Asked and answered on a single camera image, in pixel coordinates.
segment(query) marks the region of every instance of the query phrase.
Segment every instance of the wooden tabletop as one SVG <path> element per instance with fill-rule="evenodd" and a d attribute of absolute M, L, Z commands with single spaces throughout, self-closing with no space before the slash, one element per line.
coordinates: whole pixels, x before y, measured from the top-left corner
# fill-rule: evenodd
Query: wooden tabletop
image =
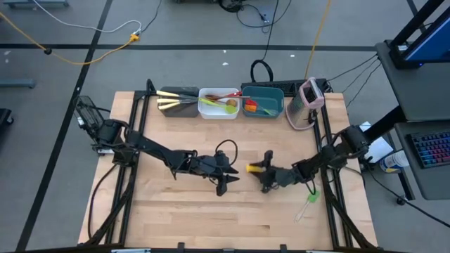
<path fill-rule="evenodd" d="M 115 94 L 112 118 L 128 121 L 133 95 L 133 92 Z M 333 133 L 349 126 L 342 94 L 327 93 L 326 105 Z M 321 119 L 320 125 L 324 135 Z M 156 97 L 152 97 L 144 135 L 170 149 L 196 149 L 199 155 L 213 155 L 217 144 L 232 138 L 239 147 L 233 167 L 240 172 L 237 175 L 240 180 L 228 184 L 228 192 L 217 197 L 215 186 L 207 179 L 178 174 L 175 181 L 161 161 L 142 155 L 126 247 L 175 248 L 178 242 L 184 242 L 187 248 L 279 249 L 280 244 L 286 244 L 288 249 L 333 248 L 323 194 L 295 223 L 294 218 L 309 193 L 306 186 L 299 183 L 263 194 L 259 181 L 245 171 L 245 165 L 262 161 L 267 150 L 274 151 L 272 164 L 277 167 L 291 168 L 292 163 L 312 157 L 317 153 L 312 129 L 294 131 L 284 113 L 277 119 L 245 117 L 241 112 L 235 120 L 206 120 L 200 115 L 196 118 L 165 117 L 157 109 Z M 221 150 L 233 159 L 232 144 L 224 144 Z M 93 188 L 111 168 L 112 158 L 112 155 L 99 158 Z M 359 170 L 356 160 L 349 161 L 348 166 Z M 117 173 L 118 169 L 104 180 L 97 192 L 92 231 L 109 214 Z M 367 239 L 376 245 L 361 176 L 344 169 L 340 175 L 347 213 Z M 321 191 L 319 174 L 314 181 Z M 340 244 L 344 245 L 340 219 L 336 213 L 335 216 Z M 80 242 L 88 239 L 86 218 L 87 209 Z M 121 220 L 120 214 L 116 221 L 115 241 Z"/>

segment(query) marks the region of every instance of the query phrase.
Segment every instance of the white plastic container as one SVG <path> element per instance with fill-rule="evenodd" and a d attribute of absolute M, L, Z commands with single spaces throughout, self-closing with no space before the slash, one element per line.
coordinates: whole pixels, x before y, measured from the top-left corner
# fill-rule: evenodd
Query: white plastic container
<path fill-rule="evenodd" d="M 226 96 L 231 93 L 239 92 L 238 89 L 233 88 L 203 88 L 198 93 L 199 98 L 205 98 L 206 95 L 216 95 L 216 96 Z M 220 101 L 226 102 L 228 99 L 234 99 L 238 102 L 237 111 L 233 114 L 229 114 L 225 111 L 225 109 L 208 105 L 202 102 L 198 102 L 198 111 L 200 115 L 202 115 L 203 119 L 235 119 L 238 116 L 241 99 L 238 98 L 223 98 Z"/>
<path fill-rule="evenodd" d="M 409 162 L 403 150 L 388 155 L 380 161 L 380 168 L 387 173 L 395 172 L 406 166 L 409 166 Z"/>

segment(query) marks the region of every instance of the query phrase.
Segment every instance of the yellow object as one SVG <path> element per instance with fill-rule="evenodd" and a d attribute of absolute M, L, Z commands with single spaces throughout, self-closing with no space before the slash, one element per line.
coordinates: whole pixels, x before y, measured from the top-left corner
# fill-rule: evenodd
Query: yellow object
<path fill-rule="evenodd" d="M 7 18 L 1 11 L 0 11 L 0 17 L 2 17 L 2 18 L 3 18 L 10 26 L 12 26 L 12 27 L 13 27 L 16 31 L 18 31 L 19 33 L 21 33 L 21 35 L 23 35 L 25 38 L 27 38 L 29 41 L 31 41 L 34 45 L 36 45 L 37 47 L 39 47 L 40 49 L 42 49 L 42 50 L 44 50 L 44 51 L 47 50 L 47 48 L 45 48 L 45 46 L 42 46 L 41 44 L 37 43 L 30 35 L 26 34 L 26 33 L 25 33 L 24 31 L 22 31 L 19 27 L 17 27 L 17 26 L 16 26 L 11 20 L 9 20 L 9 18 Z M 109 55 L 109 54 L 111 54 L 111 53 L 114 53 L 114 52 L 116 52 L 116 51 L 119 51 L 120 49 L 122 49 L 122 48 L 124 48 L 124 47 L 130 45 L 132 42 L 135 42 L 135 41 L 138 41 L 138 40 L 139 40 L 139 36 L 137 36 L 137 35 L 135 35 L 135 34 L 131 34 L 129 41 L 128 41 L 127 43 L 125 43 L 124 45 L 122 45 L 122 46 L 120 46 L 120 47 L 118 47 L 118 48 L 116 48 L 116 49 L 114 49 L 114 50 L 111 50 L 111 51 L 105 53 L 104 55 L 102 55 L 100 58 L 97 58 L 97 59 L 92 60 L 92 61 L 87 62 L 87 63 L 76 63 L 76 62 L 72 62 L 71 60 L 68 60 L 68 59 L 66 59 L 66 58 L 64 58 L 64 57 L 62 57 L 62 56 L 60 56 L 60 55 L 58 55 L 58 54 L 56 54 L 56 53 L 52 53 L 51 55 L 57 57 L 58 59 L 60 59 L 60 60 L 62 60 L 62 61 L 65 61 L 65 62 L 67 62 L 67 63 L 73 64 L 73 65 L 89 65 L 89 64 L 96 63 L 96 62 L 98 62 L 98 61 L 104 59 L 107 55 Z"/>
<path fill-rule="evenodd" d="M 166 91 L 156 91 L 156 95 L 159 95 L 159 96 L 173 96 L 173 97 L 176 97 L 176 98 L 180 97 L 180 95 L 178 95 L 178 94 L 170 93 L 170 92 L 166 92 Z"/>
<path fill-rule="evenodd" d="M 160 110 L 166 110 L 166 109 L 169 109 L 169 108 L 173 108 L 174 106 L 177 106 L 179 104 L 180 104 L 180 102 L 176 102 L 176 103 L 171 103 L 171 104 L 166 104 L 166 105 L 160 105 L 157 108 L 160 109 Z"/>
<path fill-rule="evenodd" d="M 246 169 L 247 169 L 247 172 L 249 172 L 249 173 L 250 172 L 259 172 L 259 173 L 264 172 L 264 170 L 261 167 L 253 166 L 253 165 L 247 165 Z"/>
<path fill-rule="evenodd" d="M 244 105 L 244 110 L 248 112 L 256 112 L 256 105 Z"/>
<path fill-rule="evenodd" d="M 159 98 L 156 100 L 156 103 L 176 103 L 179 101 L 179 99 Z"/>
<path fill-rule="evenodd" d="M 388 173 L 391 173 L 391 172 L 396 172 L 398 170 L 399 169 L 387 168 L 385 171 L 388 172 Z"/>
<path fill-rule="evenodd" d="M 328 3 L 326 4 L 326 9 L 325 12 L 323 13 L 323 17 L 322 17 L 322 21 L 321 24 L 319 26 L 319 30 L 317 30 L 317 34 L 316 34 L 316 38 L 314 39 L 314 44 L 312 46 L 312 50 L 311 50 L 311 54 L 309 55 L 309 60 L 308 60 L 308 65 L 307 65 L 307 70 L 304 72 L 304 78 L 308 79 L 308 70 L 309 70 L 309 65 L 311 65 L 311 61 L 312 61 L 312 56 L 314 55 L 314 50 L 316 50 L 316 45 L 319 42 L 319 37 L 321 35 L 322 32 L 322 28 L 323 28 L 323 24 L 325 22 L 326 16 L 328 15 L 328 12 L 330 10 L 330 6 L 331 6 L 331 0 L 328 0 Z"/>

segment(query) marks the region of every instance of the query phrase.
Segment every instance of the concrete floor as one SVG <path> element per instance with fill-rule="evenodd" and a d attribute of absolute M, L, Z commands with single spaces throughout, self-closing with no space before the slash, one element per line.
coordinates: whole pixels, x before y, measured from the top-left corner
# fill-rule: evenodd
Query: concrete floor
<path fill-rule="evenodd" d="M 66 22 L 97 26 L 108 1 L 70 1 L 69 8 L 56 6 L 50 11 Z M 251 2 L 268 13 L 274 4 L 270 0 Z M 288 0 L 280 0 L 279 9 L 283 10 L 287 3 Z M 414 3 L 420 8 L 425 0 L 414 0 Z M 117 27 L 132 18 L 146 24 L 157 5 L 156 0 L 113 0 L 105 28 Z M 309 57 L 308 48 L 304 46 L 312 45 L 325 5 L 326 0 L 294 0 L 285 17 L 274 26 L 272 45 L 300 46 L 293 51 L 293 47 L 285 47 L 285 50 L 268 52 L 266 62 L 273 68 L 275 80 L 303 78 Z M 441 11 L 450 6 L 449 1 L 444 5 Z M 86 58 L 93 31 L 60 25 L 32 7 L 11 10 L 0 5 L 0 11 L 41 43 L 65 48 L 72 45 L 72 49 L 55 49 L 66 58 L 77 61 Z M 251 10 L 240 15 L 243 20 L 258 25 L 259 19 Z M 314 55 L 309 75 L 331 78 L 354 67 L 375 54 L 370 47 L 392 39 L 412 17 L 407 0 L 334 1 L 319 41 L 323 47 Z M 134 25 L 129 25 L 116 33 L 102 34 L 97 48 L 123 44 L 135 29 Z M 35 89 L 2 89 L 0 92 L 0 107 L 12 109 L 15 116 L 15 124 L 4 136 L 0 150 L 0 201 L 6 203 L 0 206 L 0 252 L 9 252 L 18 243 L 82 68 L 62 63 L 40 50 L 27 49 L 29 42 L 4 21 L 0 21 L 0 34 L 0 77 L 28 77 L 38 83 Z M 92 65 L 81 93 L 91 96 L 97 106 L 109 108 L 116 91 L 143 89 L 147 78 L 153 80 L 156 88 L 239 87 L 250 81 L 250 65 L 264 52 L 252 47 L 246 50 L 237 47 L 226 52 L 223 49 L 230 48 L 227 45 L 265 45 L 266 40 L 267 34 L 262 34 L 260 29 L 243 27 L 234 14 L 217 5 L 201 0 L 186 0 L 178 5 L 163 0 L 156 21 L 136 44 L 149 46 L 142 48 L 145 50 L 119 51 Z M 94 58 L 106 51 L 96 49 Z M 335 92 L 343 91 L 360 71 L 362 69 L 333 81 Z M 345 92 L 347 102 L 367 75 L 368 72 L 363 74 Z M 260 81 L 267 78 L 261 68 L 255 70 L 255 76 Z M 349 118 L 353 124 L 376 122 L 396 105 L 380 68 L 349 107 Z M 89 137 L 72 120 L 27 249 L 76 244 L 97 163 L 89 144 Z M 395 175 L 375 175 L 386 186 L 401 193 Z M 409 207 L 396 205 L 395 199 L 373 182 L 370 175 L 364 177 L 381 247 L 404 252 L 450 252 L 447 228 Z M 450 222 L 450 201 L 424 200 L 411 173 L 409 178 L 417 198 L 415 204 Z"/>

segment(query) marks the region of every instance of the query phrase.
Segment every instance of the white cable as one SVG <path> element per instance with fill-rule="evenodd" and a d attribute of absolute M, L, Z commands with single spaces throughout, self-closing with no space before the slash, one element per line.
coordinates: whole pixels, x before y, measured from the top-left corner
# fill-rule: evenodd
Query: white cable
<path fill-rule="evenodd" d="M 118 28 L 116 28 L 116 29 L 114 29 L 114 30 L 105 31 L 105 30 L 97 29 L 96 27 L 89 27 L 89 26 L 74 25 L 74 24 L 66 23 L 66 22 L 64 22 L 64 21 L 62 21 L 62 20 L 60 20 L 60 19 L 58 19 L 57 17 L 55 17 L 55 16 L 52 15 L 51 13 L 49 13 L 49 12 L 48 12 L 44 7 L 42 7 L 36 0 L 33 0 L 33 2 L 34 2 L 36 5 L 38 5 L 38 7 L 40 7 L 40 9 L 42 9 L 45 13 L 47 13 L 49 16 L 51 16 L 52 18 L 54 18 L 56 21 L 58 21 L 59 23 L 61 23 L 61 24 L 63 24 L 63 25 L 68 25 L 68 26 L 71 26 L 71 27 L 78 27 L 78 28 L 85 28 L 85 29 L 92 29 L 92 30 L 96 30 L 96 31 L 99 31 L 99 32 L 111 33 L 111 32 L 117 31 L 118 29 L 124 27 L 125 25 L 128 25 L 128 24 L 131 23 L 131 22 L 136 22 L 136 23 L 139 24 L 139 28 L 134 32 L 134 34 L 139 34 L 139 33 L 141 33 L 142 24 L 141 24 L 141 22 L 139 22 L 138 20 L 129 20 L 129 21 L 126 21 L 123 25 L 119 26 Z"/>

